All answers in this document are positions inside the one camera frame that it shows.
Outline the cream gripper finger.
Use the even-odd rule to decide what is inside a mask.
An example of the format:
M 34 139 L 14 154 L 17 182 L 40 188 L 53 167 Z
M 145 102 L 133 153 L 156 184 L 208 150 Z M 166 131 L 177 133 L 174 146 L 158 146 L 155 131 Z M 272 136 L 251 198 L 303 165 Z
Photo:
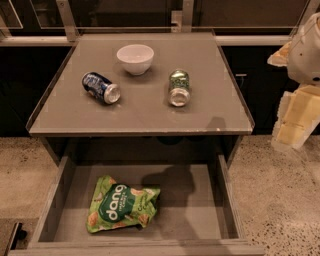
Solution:
M 276 67 L 286 67 L 288 65 L 290 46 L 290 42 L 284 44 L 278 51 L 269 56 L 267 63 Z
M 320 124 L 320 87 L 300 85 L 285 91 L 279 104 L 271 145 L 279 151 L 300 149 Z

